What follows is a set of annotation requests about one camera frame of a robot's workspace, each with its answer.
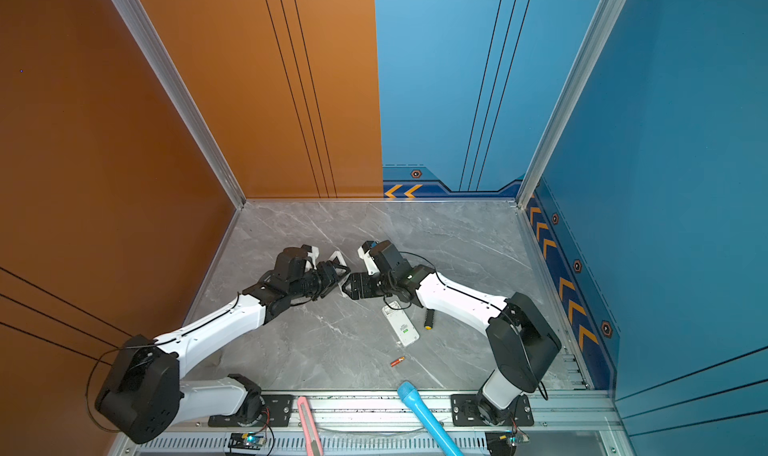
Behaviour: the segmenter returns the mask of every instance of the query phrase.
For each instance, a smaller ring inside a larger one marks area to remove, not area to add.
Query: black motor joint
[[[325,298],[333,287],[350,274],[350,268],[334,261],[312,263],[312,246],[285,248],[275,260],[275,267],[259,281],[243,290],[266,307],[264,323],[268,323],[291,307],[298,298],[315,301]]]
[[[366,241],[362,245],[362,250],[368,252],[379,273],[375,275],[369,275],[367,272],[352,273],[342,286],[345,294],[351,299],[394,295],[402,302],[422,307],[416,296],[416,290],[424,278],[434,273],[435,269],[424,265],[411,266],[390,241]]]

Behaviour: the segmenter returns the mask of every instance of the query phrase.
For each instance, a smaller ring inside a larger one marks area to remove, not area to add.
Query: wire
[[[499,312],[501,313],[501,316],[503,316],[504,318],[506,318],[506,319],[507,319],[507,320],[510,322],[510,324],[512,324],[512,325],[514,326],[514,323],[512,322],[512,320],[510,319],[510,317],[504,314],[504,310],[503,310],[503,309],[499,308],[498,306],[496,306],[496,305],[494,305],[494,304],[492,304],[492,303],[490,303],[490,302],[487,302],[487,301],[485,301],[485,299],[482,299],[482,298],[478,298],[478,297],[476,297],[476,296],[473,296],[473,295],[471,295],[471,294],[469,294],[469,293],[467,293],[467,292],[464,292],[464,291],[462,291],[461,289],[457,289],[457,288],[454,288],[453,286],[448,286],[448,285],[446,284],[446,282],[445,282],[445,281],[443,281],[443,280],[440,278],[440,273],[438,272],[438,270],[437,270],[437,267],[436,267],[434,264],[432,264],[432,262],[431,262],[431,261],[429,261],[429,260],[428,260],[427,258],[425,258],[424,256],[421,256],[421,255],[419,255],[419,254],[416,254],[415,252],[408,252],[408,251],[400,251],[400,253],[401,253],[401,254],[409,254],[409,255],[411,255],[411,256],[416,256],[417,258],[421,258],[421,259],[424,259],[424,260],[427,262],[427,264],[429,264],[429,265],[432,267],[432,269],[434,269],[434,270],[435,270],[435,276],[437,277],[437,280],[438,280],[438,281],[440,281],[440,284],[442,284],[443,286],[445,286],[445,287],[446,287],[446,288],[448,288],[448,289],[453,289],[453,290],[454,290],[454,291],[456,291],[456,292],[460,292],[460,293],[461,293],[461,294],[463,294],[464,296],[467,296],[467,297],[469,297],[469,298],[475,299],[476,301],[480,301],[480,302],[481,302],[481,303],[483,303],[484,305],[488,305],[488,306],[490,306],[490,307],[492,307],[492,308],[495,308],[495,309],[499,310]]]
[[[269,424],[269,420],[267,420],[266,428],[270,430],[270,433],[272,434],[272,447],[270,448],[270,452],[266,453],[266,456],[270,456],[272,454],[272,450],[275,448],[275,432],[272,431],[272,426]]]
[[[225,314],[228,314],[228,313],[229,313],[229,311],[231,311],[232,309],[235,309],[235,308],[237,307],[237,303],[238,303],[239,301],[240,301],[240,293],[237,293],[237,297],[235,298],[235,301],[234,301],[234,304],[232,305],[232,307],[230,307],[229,309],[227,309],[225,312],[222,312],[220,315],[216,316],[215,318],[212,318],[211,320],[209,320],[209,321],[206,321],[205,323],[201,324],[200,326],[197,326],[196,328],[192,328],[192,329],[190,329],[189,331],[187,331],[186,333],[184,333],[183,335],[181,335],[181,336],[180,336],[180,338],[182,338],[182,337],[184,337],[184,336],[187,336],[187,335],[189,335],[190,333],[192,333],[192,332],[195,332],[195,331],[197,331],[198,329],[200,329],[200,328],[202,328],[202,327],[206,326],[207,324],[209,324],[209,323],[211,323],[211,322],[213,322],[213,321],[216,321],[216,320],[217,320],[218,318],[220,318],[221,316],[224,316]],[[172,339],[170,339],[170,340],[168,340],[168,341],[166,341],[166,342],[159,342],[159,343],[155,343],[155,344],[151,344],[151,345],[142,345],[142,346],[126,346],[126,347],[124,347],[124,348],[113,348],[113,349],[110,349],[110,350],[108,350],[108,351],[104,352],[104,354],[102,354],[101,356],[99,356],[99,357],[98,357],[98,359],[96,360],[96,363],[95,363],[95,364],[94,364],[94,366],[91,368],[91,373],[88,375],[88,380],[87,380],[87,381],[86,381],[86,383],[85,383],[85,409],[86,409],[86,411],[88,412],[88,417],[91,419],[91,421],[92,421],[92,423],[93,423],[93,424],[96,424],[96,427],[97,427],[97,428],[101,429],[102,431],[108,432],[108,433],[119,433],[119,432],[120,432],[120,430],[119,430],[119,429],[110,429],[110,428],[105,428],[105,427],[104,427],[104,426],[102,426],[102,425],[101,425],[99,422],[97,422],[97,421],[96,421],[96,418],[94,418],[94,416],[93,416],[93,413],[91,413],[91,406],[88,404],[88,391],[91,389],[91,379],[93,379],[93,376],[94,376],[94,372],[96,371],[96,367],[98,366],[98,364],[99,364],[99,363],[103,363],[103,364],[105,364],[105,365],[109,365],[109,363],[107,363],[107,362],[104,362],[104,361],[101,361],[101,359],[103,359],[103,358],[104,358],[104,356],[108,355],[109,353],[111,353],[111,352],[116,352],[116,351],[120,351],[121,349],[142,349],[142,348],[156,348],[157,346],[167,345],[168,343],[171,343],[171,342],[174,342],[174,341],[177,341],[177,338],[172,338]],[[140,365],[143,365],[143,364],[145,364],[145,363],[146,363],[146,362],[140,362],[140,363],[137,363],[136,365],[134,365],[133,367],[129,368],[128,370],[130,371],[130,370],[132,370],[132,369],[134,369],[134,368],[137,368],[138,366],[140,366]]]
[[[224,316],[224,315],[226,315],[226,314],[229,314],[229,312],[230,312],[230,311],[232,311],[233,309],[235,309],[235,308],[237,307],[237,303],[238,303],[238,302],[240,302],[240,293],[239,293],[239,292],[237,293],[237,297],[235,298],[235,303],[232,305],[232,307],[231,307],[231,308],[227,309],[225,312],[222,312],[220,315],[216,316],[215,318],[211,318],[211,319],[209,319],[208,321],[204,322],[204,323],[203,323],[203,324],[201,324],[200,326],[197,326],[196,328],[192,328],[192,329],[190,329],[190,330],[189,330],[189,331],[187,331],[185,334],[181,335],[181,337],[184,337],[184,336],[186,336],[186,335],[190,334],[192,331],[197,331],[198,329],[200,329],[200,328],[202,328],[202,327],[204,327],[204,326],[206,326],[206,325],[209,325],[209,324],[211,324],[212,322],[216,321],[216,320],[217,320],[218,318],[220,318],[221,316]]]
[[[91,355],[87,355],[87,354],[85,354],[84,352],[80,352],[80,351],[78,351],[77,349],[72,349],[72,348],[70,348],[69,346],[60,345],[60,344],[58,344],[57,342],[53,342],[53,341],[51,341],[50,339],[46,339],[46,338],[44,338],[43,336],[37,336],[37,335],[35,335],[35,334],[32,334],[32,333],[30,333],[29,331],[25,331],[24,329],[21,329],[21,328],[17,328],[17,327],[15,327],[15,326],[11,326],[11,325],[7,324],[6,322],[2,322],[2,321],[0,321],[0,326],[5,326],[6,328],[10,328],[10,329],[15,329],[16,331],[18,331],[18,332],[20,332],[20,333],[22,333],[22,334],[25,334],[25,335],[27,335],[27,336],[32,336],[33,338],[37,338],[37,339],[40,339],[41,341],[45,341],[45,342],[51,343],[53,346],[59,346],[59,347],[60,347],[60,348],[62,348],[62,349],[66,349],[66,350],[68,350],[68,351],[72,351],[73,353],[77,353],[77,354],[79,354],[79,355],[81,355],[81,356],[85,356],[86,358],[89,358],[89,359],[93,359],[94,361],[96,361],[96,358],[94,358],[94,357],[93,357],[93,356],[91,356]],[[103,363],[103,364],[105,364],[105,365],[107,365],[107,366],[111,366],[111,365],[110,365],[108,362],[103,362],[103,361],[102,361],[102,363]]]
[[[95,424],[97,428],[101,429],[101,431],[108,432],[108,433],[119,433],[120,432],[119,429],[105,428],[98,421],[96,421],[96,418],[94,418],[93,413],[91,412],[91,406],[88,403],[88,392],[91,389],[91,379],[93,379],[94,373],[96,372],[96,367],[98,366],[98,364],[100,362],[103,363],[103,364],[107,364],[107,365],[109,364],[107,362],[101,361],[104,358],[104,356],[108,355],[111,352],[120,351],[121,349],[155,348],[157,346],[167,345],[169,342],[174,342],[174,341],[176,341],[176,338],[173,338],[173,339],[171,339],[169,341],[162,342],[162,343],[159,343],[159,344],[154,344],[154,345],[127,346],[125,348],[112,348],[112,349],[109,349],[109,350],[105,351],[101,356],[98,357],[98,359],[96,360],[96,363],[94,363],[94,366],[91,368],[91,372],[88,374],[88,380],[85,382],[85,411],[88,413],[88,417],[91,419],[91,422],[93,424]]]
[[[56,296],[55,294],[53,294],[53,293],[52,293],[52,292],[50,292],[50,291],[46,291],[45,289],[43,289],[43,288],[41,288],[40,286],[38,286],[38,285],[34,284],[33,282],[31,282],[31,281],[29,281],[29,280],[27,280],[27,279],[24,279],[24,278],[22,278],[21,276],[19,276],[18,274],[15,274],[14,272],[10,272],[9,270],[7,270],[7,269],[3,268],[2,266],[0,266],[0,271],[4,271],[4,272],[6,272],[7,274],[9,274],[9,275],[13,276],[14,278],[18,279],[19,281],[23,281],[23,282],[27,283],[28,285],[30,285],[31,287],[33,287],[33,288],[35,288],[35,289],[39,289],[40,291],[43,291],[43,292],[44,292],[45,294],[47,294],[48,296],[51,296],[51,297],[53,297],[53,298],[56,298],[56,299],[58,299],[59,301],[61,301],[62,303],[64,303],[64,304],[67,304],[67,305],[70,305],[71,307],[73,307],[73,308],[77,309],[78,311],[80,311],[80,312],[84,312],[84,313],[85,313],[85,314],[87,314],[88,316],[91,316],[92,318],[95,318],[95,319],[97,319],[97,320],[101,321],[103,324],[105,324],[105,325],[107,325],[107,326],[110,326],[111,328],[115,328],[115,329],[117,329],[118,331],[120,331],[121,333],[123,333],[123,334],[125,334],[125,335],[128,335],[128,336],[130,336],[130,333],[129,333],[129,332],[125,332],[125,331],[123,331],[122,329],[120,329],[119,327],[117,327],[117,326],[115,326],[115,325],[112,325],[112,324],[110,324],[110,323],[106,322],[105,320],[101,319],[100,317],[92,315],[90,312],[88,312],[88,311],[85,311],[84,309],[82,309],[82,308],[79,308],[79,307],[75,306],[74,304],[70,303],[70,302],[69,302],[69,301],[67,301],[66,299],[64,299],[64,298],[61,298],[61,297],[59,297],[59,296]]]
[[[56,321],[56,322],[58,322],[58,323],[61,323],[61,324],[63,324],[64,326],[67,326],[68,328],[71,328],[71,329],[73,329],[73,330],[75,330],[75,331],[77,331],[77,332],[80,332],[80,333],[82,333],[82,334],[84,334],[84,335],[86,335],[86,336],[91,336],[93,339],[97,339],[97,340],[101,341],[102,343],[104,343],[104,344],[106,344],[106,345],[109,345],[109,346],[111,346],[111,347],[113,347],[113,348],[116,348],[116,347],[117,347],[116,345],[113,345],[113,344],[112,344],[112,343],[110,343],[109,341],[105,341],[105,340],[101,339],[99,336],[93,336],[93,335],[92,335],[90,332],[85,332],[85,331],[83,331],[83,330],[82,330],[82,329],[80,329],[80,328],[76,328],[76,327],[74,327],[74,326],[72,326],[72,325],[70,325],[70,324],[67,324],[66,322],[63,322],[61,319],[56,319],[56,318],[54,318],[53,316],[47,315],[47,314],[45,314],[43,311],[40,311],[40,310],[38,310],[38,309],[35,309],[35,308],[31,307],[31,306],[27,306],[27,305],[25,305],[23,302],[20,302],[20,301],[16,301],[14,298],[12,298],[12,297],[10,297],[10,296],[6,296],[6,295],[4,295],[4,294],[2,294],[2,293],[0,293],[0,296],[1,296],[1,297],[3,297],[3,298],[6,298],[6,299],[7,299],[7,300],[9,300],[9,301],[15,302],[15,303],[16,303],[16,304],[18,304],[19,306],[22,306],[22,307],[24,307],[24,308],[26,308],[26,309],[29,309],[29,310],[31,310],[31,311],[34,311],[34,312],[36,312],[36,313],[37,313],[37,314],[39,314],[39,315],[43,315],[43,316],[45,316],[46,318],[49,318],[49,319],[53,319],[54,321]]]
[[[545,401],[549,401],[549,393],[547,392],[547,387],[544,386],[544,382],[540,381],[538,384],[538,393],[542,395],[542,398],[544,398]]]
[[[490,306],[490,307],[496,308],[496,309],[499,311],[499,315],[500,315],[500,316],[502,316],[502,317],[504,317],[504,318],[506,318],[506,320],[507,320],[507,321],[509,321],[509,325],[512,327],[512,329],[514,330],[514,332],[515,332],[515,333],[518,335],[518,337],[519,337],[519,338],[520,338],[520,340],[522,341],[522,335],[520,334],[520,331],[518,330],[518,327],[517,327],[517,325],[514,323],[514,321],[512,320],[512,318],[510,318],[508,315],[506,315],[506,314],[504,313],[504,310],[503,310],[503,309],[499,308],[499,307],[498,307],[498,306],[496,306],[496,305],[493,305],[493,304],[491,304],[490,302],[487,302],[487,301],[485,301],[485,299],[481,299],[481,298],[478,298],[478,297],[476,297],[476,296],[473,296],[473,295],[471,295],[471,294],[469,294],[469,293],[466,293],[466,292],[462,291],[461,289],[457,289],[457,288],[454,288],[454,287],[452,287],[452,286],[448,286],[448,285],[446,284],[446,282],[445,282],[445,281],[443,281],[442,279],[440,279],[440,273],[438,272],[438,270],[437,270],[437,267],[436,267],[434,264],[432,264],[432,262],[431,262],[431,261],[429,261],[429,260],[428,260],[427,258],[425,258],[424,256],[421,256],[420,254],[416,254],[415,252],[408,252],[408,251],[400,251],[400,254],[409,254],[409,255],[411,255],[411,256],[416,256],[417,258],[421,258],[421,259],[424,259],[424,260],[427,262],[427,264],[429,264],[429,265],[432,267],[432,269],[434,269],[434,270],[435,270],[435,276],[437,277],[437,280],[438,280],[438,281],[440,281],[440,283],[441,283],[443,286],[445,286],[445,287],[446,287],[446,288],[448,288],[448,289],[453,289],[453,290],[454,290],[454,291],[456,291],[456,292],[460,292],[460,293],[461,293],[461,294],[463,294],[464,296],[468,296],[468,297],[470,297],[470,298],[472,298],[472,299],[475,299],[475,300],[477,300],[477,301],[480,301],[481,303],[483,303],[483,304],[485,304],[485,305],[488,305],[488,306]],[[525,349],[525,346],[522,346],[522,348],[523,348],[523,354],[525,355],[525,361],[528,363],[528,368],[531,370],[531,374],[532,374],[534,377],[536,377],[536,374],[535,374],[535,372],[534,372],[534,370],[533,370],[533,365],[531,364],[531,359],[528,357],[528,351],[526,351],[526,349]]]
[[[384,304],[386,304],[386,305],[387,305],[387,307],[388,307],[388,308],[390,308],[390,309],[391,309],[391,310],[393,310],[393,311],[405,311],[406,309],[408,309],[408,308],[410,308],[411,306],[413,306],[413,303],[412,303],[412,302],[410,302],[410,301],[408,301],[408,306],[406,306],[405,308],[396,308],[396,307],[394,307],[394,306],[390,306],[390,305],[389,305],[389,303],[388,303],[388,301],[386,300],[386,298],[387,298],[388,296],[394,296],[394,295],[393,295],[393,294],[391,294],[391,293],[387,293],[387,294],[385,294],[384,296],[382,296],[382,300],[384,301]]]
[[[528,434],[527,434],[526,432],[524,432],[523,430],[521,430],[520,428],[518,428],[518,423],[517,423],[517,422],[515,422],[515,420],[514,420],[514,417],[515,417],[515,415],[517,414],[517,412],[518,412],[518,406],[517,406],[517,405],[515,405],[515,406],[514,406],[514,408],[513,408],[513,410],[512,410],[512,417],[511,417],[511,420],[512,420],[512,426],[514,427],[514,432],[512,433],[512,435],[513,435],[513,436],[515,436],[515,435],[516,435],[518,432],[521,432],[521,433],[525,434],[525,437],[526,437],[526,438],[529,438],[529,439],[530,439],[530,436],[528,436]]]
[[[264,431],[267,428],[267,426],[269,426],[269,424],[270,424],[270,408],[269,408],[269,406],[267,406],[266,411],[262,411],[261,413],[259,413],[259,417],[261,417],[262,414],[264,414],[266,416],[266,420],[264,421],[264,426],[262,426],[261,429],[259,431],[257,431],[257,432],[247,432],[247,433],[244,433],[244,435],[245,434],[261,434],[261,432]],[[230,441],[226,444],[226,446],[229,448],[229,451],[228,451],[229,454],[243,454],[243,453],[233,453],[232,452],[232,445],[233,445],[232,438],[233,438],[232,433],[230,433]]]

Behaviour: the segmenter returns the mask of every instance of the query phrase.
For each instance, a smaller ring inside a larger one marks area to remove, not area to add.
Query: black line stripe
[[[502,60],[504,59],[504,48],[507,47],[507,37],[509,36],[509,27],[512,26],[512,17],[514,16],[514,8],[517,6],[518,0],[514,0],[512,3],[512,12],[509,13],[509,22],[507,22],[507,32],[504,35],[504,44],[502,45],[502,54],[498,57],[498,65],[496,66],[496,75],[493,77],[493,86],[491,86],[491,97],[488,98],[488,107],[485,108],[485,119],[482,122],[482,130],[480,131],[480,141],[478,141],[478,150],[475,152],[475,162],[472,164],[472,172],[469,174],[469,184],[467,185],[467,191],[472,190],[472,178],[475,176],[475,167],[478,163],[478,156],[480,156],[480,147],[482,146],[482,136],[485,133],[485,125],[488,122],[488,113],[491,111],[491,104],[493,103],[493,94],[496,90],[496,81],[498,80],[498,70],[502,67]]]
[[[336,178],[333,177],[333,164],[331,164],[331,154],[328,151],[328,141],[326,140],[326,130],[322,126],[322,113],[320,112],[320,102],[317,100],[317,89],[315,88],[315,78],[312,76],[312,65],[310,65],[310,54],[306,50],[306,40],[304,39],[304,28],[301,26],[301,16],[299,16],[299,4],[296,0],[293,0],[293,4],[296,6],[296,18],[299,20],[299,31],[301,32],[301,41],[304,44],[304,55],[306,56],[306,66],[310,69],[310,82],[312,83],[312,92],[315,94],[315,105],[317,106],[317,116],[320,119],[320,132],[322,134],[322,142],[326,147],[326,156],[328,157],[328,169],[331,173],[331,183],[333,184],[333,194],[337,198],[339,193],[336,192]]]
[[[709,371],[710,369],[716,368],[717,366],[722,366],[722,365],[725,365],[725,364],[727,364],[729,362],[734,362],[737,359],[742,359],[742,358],[745,358],[746,356],[751,356],[751,355],[756,354],[758,352],[765,351],[766,349],[768,349],[768,346],[763,346],[762,348],[755,349],[754,351],[745,352],[743,355],[735,356],[734,358],[731,358],[731,359],[726,359],[725,361],[719,362],[719,363],[717,363],[715,365],[707,366],[704,369],[699,369],[698,371],[690,372],[688,374],[683,374],[682,376],[678,376],[675,379],[670,379],[669,381],[656,384],[654,386],[651,386],[650,388],[646,388],[646,389],[640,390],[638,392],[634,392],[632,394],[628,394],[626,396],[622,396],[621,398],[618,398],[616,401],[621,401],[622,399],[627,399],[627,398],[631,398],[632,396],[637,396],[640,393],[645,393],[646,391],[650,391],[651,389],[656,389],[656,388],[658,388],[660,386],[664,386],[665,384],[670,384],[672,382],[676,382],[676,381],[679,381],[681,379],[687,378],[688,376],[693,376],[694,374],[699,374],[700,372]]]
[[[293,38],[290,35],[290,26],[288,25],[288,16],[286,15],[286,7],[283,5],[283,0],[280,0],[280,7],[283,9],[283,19],[286,22],[286,30],[288,31],[288,41],[290,41],[290,48],[293,51],[293,62],[296,64],[296,74],[299,75],[299,86],[301,86],[301,93],[304,96],[304,107],[306,107],[306,117],[310,120],[310,129],[312,130],[312,139],[315,141],[315,152],[317,152],[317,163],[320,164],[320,173],[322,174],[322,184],[326,188],[326,198],[330,197],[328,192],[328,182],[326,182],[326,172],[322,168],[322,159],[320,158],[320,147],[317,144],[317,136],[315,136],[315,125],[312,124],[312,115],[310,114],[310,104],[306,102],[306,91],[304,91],[304,82],[301,79],[301,69],[299,69],[299,59],[296,57],[296,48],[293,47]]]
[[[24,333],[24,334],[25,334],[25,335],[27,335],[27,336],[32,336],[33,338],[37,338],[37,339],[40,339],[41,341],[49,342],[49,343],[51,343],[53,346],[59,346],[59,347],[60,347],[60,348],[62,348],[62,349],[66,349],[66,350],[68,350],[68,351],[72,351],[73,353],[79,354],[79,355],[81,355],[81,356],[85,356],[86,358],[89,358],[89,359],[93,359],[94,361],[99,361],[99,362],[102,362],[103,364],[105,364],[105,365],[107,365],[107,366],[111,366],[111,364],[109,364],[108,362],[104,362],[104,361],[101,361],[100,359],[98,359],[98,358],[94,358],[94,357],[93,357],[93,356],[91,356],[91,355],[86,355],[84,352],[80,352],[80,351],[78,351],[77,349],[72,349],[72,348],[70,348],[69,346],[60,345],[60,344],[58,344],[57,342],[53,342],[53,341],[51,341],[50,339],[46,339],[46,338],[44,338],[43,336],[37,336],[37,335],[33,335],[33,334],[32,334],[32,333],[30,333],[29,331],[25,331],[25,330],[23,330],[23,329],[20,329],[20,328],[17,328],[17,327],[15,327],[15,326],[11,326],[11,325],[9,325],[9,324],[7,324],[7,323],[5,323],[5,322],[2,322],[2,321],[0,321],[0,325],[3,325],[3,326],[5,326],[6,328],[15,329],[16,331],[18,331],[18,332],[21,332],[21,333]]]
[[[317,174],[315,174],[315,167],[312,164],[312,157],[310,156],[310,147],[306,143],[306,135],[304,134],[304,126],[301,124],[301,118],[299,117],[299,107],[296,105],[296,98],[293,97],[293,87],[290,86],[290,78],[288,77],[288,67],[286,66],[285,58],[283,58],[283,50],[280,48],[280,39],[277,37],[277,29],[275,28],[275,20],[272,18],[272,10],[270,9],[270,2],[264,0],[266,3],[266,12],[270,14],[270,21],[272,22],[272,31],[275,33],[275,41],[277,42],[277,50],[280,52],[280,60],[283,61],[283,70],[286,72],[286,81],[288,82],[288,91],[290,91],[290,98],[293,100],[293,109],[296,111],[296,119],[299,121],[299,129],[301,130],[301,137],[304,139],[304,149],[306,150],[306,158],[310,161],[310,169],[312,170],[312,179],[315,181],[315,188],[317,189],[317,197],[320,196],[320,186],[317,185]]]
[[[758,384],[763,384],[764,382],[768,382],[768,379],[762,379],[760,381],[755,381],[755,382],[752,382],[752,383],[742,384],[741,386],[736,386],[734,388],[724,389],[723,391],[718,391],[718,392],[714,392],[714,393],[705,394],[704,396],[698,396],[696,398],[686,399],[685,401],[681,401],[679,403],[667,404],[666,406],[662,406],[660,408],[649,409],[648,411],[643,411],[641,413],[631,414],[629,416],[623,416],[621,419],[634,418],[635,416],[640,416],[641,414],[648,414],[648,413],[652,413],[654,411],[660,411],[662,409],[672,408],[673,406],[677,406],[678,404],[685,404],[685,403],[690,403],[690,402],[693,402],[693,401],[698,401],[700,399],[706,399],[709,396],[717,396],[718,394],[729,393],[729,392],[732,392],[732,391],[736,391],[738,389],[748,388],[749,386],[756,386]]]
[[[83,313],[87,314],[88,316],[91,316],[92,318],[94,318],[94,319],[96,319],[96,320],[98,320],[98,321],[101,321],[103,324],[105,324],[105,325],[109,326],[110,328],[114,328],[114,329],[117,329],[118,331],[120,331],[121,333],[125,334],[126,336],[131,336],[131,334],[130,334],[129,332],[125,332],[125,331],[123,331],[122,329],[120,329],[119,327],[117,327],[117,326],[115,326],[115,325],[113,325],[113,324],[110,324],[110,323],[106,322],[105,320],[101,319],[100,317],[98,317],[98,316],[94,316],[94,315],[92,315],[90,312],[88,312],[88,311],[85,311],[84,309],[77,307],[76,305],[74,305],[74,304],[70,303],[70,302],[69,302],[69,301],[67,301],[66,299],[64,299],[64,298],[60,298],[60,297],[56,296],[55,294],[53,294],[53,293],[52,293],[52,292],[50,292],[50,291],[46,291],[45,289],[43,289],[43,288],[41,288],[40,286],[38,286],[38,285],[34,284],[33,282],[30,282],[29,280],[22,278],[22,277],[21,277],[21,276],[19,276],[18,274],[15,274],[14,272],[10,272],[9,270],[7,270],[7,269],[3,268],[2,266],[0,266],[0,270],[3,270],[3,271],[4,271],[4,272],[6,272],[7,274],[9,274],[9,275],[13,276],[14,278],[18,279],[19,281],[23,281],[23,282],[27,283],[28,285],[30,285],[31,287],[33,287],[33,288],[35,288],[35,289],[38,289],[38,290],[40,290],[40,291],[43,291],[43,292],[44,292],[45,294],[47,294],[48,296],[50,296],[50,297],[53,297],[53,298],[56,298],[57,300],[61,301],[62,303],[66,304],[66,305],[69,305],[69,306],[71,306],[72,308],[75,308],[75,309],[77,309],[78,311],[80,311],[80,312],[83,312]]]
[[[75,331],[77,331],[77,332],[81,332],[82,334],[84,334],[84,335],[86,335],[86,336],[91,336],[93,339],[97,339],[97,340],[101,341],[101,342],[102,342],[102,343],[104,343],[104,344],[110,345],[110,346],[111,346],[111,347],[113,347],[113,348],[118,348],[118,346],[115,346],[115,345],[113,345],[113,344],[112,344],[112,343],[110,343],[109,341],[105,341],[105,340],[101,339],[99,336],[93,336],[93,335],[92,335],[91,333],[89,333],[89,332],[85,332],[85,331],[83,331],[83,330],[82,330],[82,329],[80,329],[80,328],[76,328],[76,327],[74,327],[74,326],[72,326],[72,325],[70,325],[70,324],[67,324],[66,322],[63,322],[61,319],[56,319],[56,318],[54,318],[53,316],[47,315],[47,314],[45,314],[43,311],[40,311],[40,310],[38,310],[38,309],[35,309],[35,308],[31,307],[31,306],[27,306],[27,305],[25,305],[23,302],[20,302],[20,301],[16,301],[14,298],[12,298],[12,297],[10,297],[10,296],[6,296],[6,295],[2,294],[1,292],[0,292],[0,297],[6,298],[6,299],[7,299],[7,300],[9,300],[9,301],[13,301],[13,302],[15,302],[16,304],[18,304],[19,306],[23,306],[23,307],[25,307],[26,309],[29,309],[29,310],[31,310],[31,311],[34,311],[34,312],[36,312],[36,313],[37,313],[37,314],[39,314],[39,315],[43,315],[43,316],[45,316],[46,318],[50,318],[50,319],[53,319],[54,321],[56,321],[56,322],[58,322],[58,323],[61,323],[61,324],[63,324],[64,326],[67,326],[68,328],[72,328],[73,330],[75,330]]]
[[[475,121],[478,118],[478,109],[480,108],[480,97],[482,96],[482,87],[485,84],[485,73],[488,71],[488,61],[491,59],[491,48],[493,48],[493,37],[496,34],[496,24],[498,23],[498,13],[502,10],[502,0],[498,0],[498,9],[496,10],[496,19],[493,22],[493,31],[491,32],[491,43],[488,45],[488,56],[485,57],[485,69],[482,72],[482,81],[480,81],[480,93],[478,94],[478,103],[475,106],[475,116],[472,118],[472,128],[469,131],[469,143],[467,143],[467,153],[464,156],[464,168],[462,169],[462,178],[458,182],[458,190],[462,190],[464,184],[464,173],[467,170],[467,160],[469,159],[469,148],[472,147],[472,134],[475,132]]]
[[[710,419],[707,421],[702,421],[697,423],[680,424],[679,426],[672,426],[671,428],[662,428],[662,429],[655,429],[653,431],[646,431],[642,433],[628,434],[628,436],[630,438],[633,438],[635,436],[642,436],[643,434],[660,433],[662,431],[669,431],[671,429],[689,428],[691,426],[698,426],[699,424],[717,423],[720,421],[727,421],[729,419],[736,419],[736,418],[744,418],[745,416],[754,416],[755,414],[762,414],[762,413],[768,413],[768,409],[761,409],[759,411],[753,411],[749,413],[735,414],[733,416],[725,416],[724,418]]]
[[[475,186],[475,191],[480,188],[480,179],[482,178],[482,172],[485,169],[485,161],[488,158],[488,150],[491,149],[491,141],[493,140],[493,132],[496,130],[496,121],[498,121],[498,114],[502,111],[502,102],[504,102],[504,93],[507,92],[507,83],[509,82],[509,74],[512,72],[512,64],[514,63],[514,56],[518,52],[518,44],[520,44],[520,35],[523,32],[523,25],[525,24],[525,16],[528,15],[528,6],[531,5],[531,0],[525,5],[525,12],[523,13],[523,21],[520,23],[520,31],[518,31],[518,40],[514,43],[514,51],[512,52],[512,60],[509,61],[509,69],[507,70],[507,79],[504,81],[504,89],[502,90],[502,97],[498,101],[498,108],[496,109],[496,117],[493,120],[493,128],[491,128],[491,135],[488,137],[488,145],[485,147],[485,155],[482,158],[482,166],[480,167],[480,175],[478,176],[478,184]]]

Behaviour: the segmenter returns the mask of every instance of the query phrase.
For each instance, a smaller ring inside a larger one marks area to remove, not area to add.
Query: white robotic arm
[[[411,266],[390,241],[367,241],[358,250],[367,274],[353,273],[342,290],[353,299],[395,295],[444,312],[488,336],[497,368],[477,395],[488,424],[503,424],[512,402],[534,392],[562,348],[533,301],[515,292],[494,296],[458,284],[434,268]]]
[[[312,246],[285,248],[275,268],[224,307],[150,341],[134,336],[120,349],[94,406],[136,443],[169,425],[213,415],[236,414],[254,422],[264,400],[261,388],[241,374],[216,381],[182,382],[189,370],[238,336],[267,324],[297,298],[324,298],[350,269],[340,252],[316,262]]]

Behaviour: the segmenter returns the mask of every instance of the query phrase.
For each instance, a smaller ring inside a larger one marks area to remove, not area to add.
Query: gray marble tabletop
[[[523,235],[506,201],[456,202],[248,202],[226,244],[194,318],[235,298],[274,266],[280,251],[309,244],[320,258],[341,250],[353,271],[365,240],[391,240],[398,249],[428,258],[448,278],[491,294],[530,296],[550,324],[546,291],[537,284]],[[408,257],[414,263],[417,258]],[[238,372],[264,389],[476,390],[495,368],[484,334],[437,313],[423,327],[425,310],[406,310],[420,339],[404,348],[382,313],[380,298],[353,301],[337,288],[328,297],[292,308],[211,355],[187,379]],[[400,356],[406,359],[390,367]],[[552,389],[570,389],[562,358],[544,377]]]

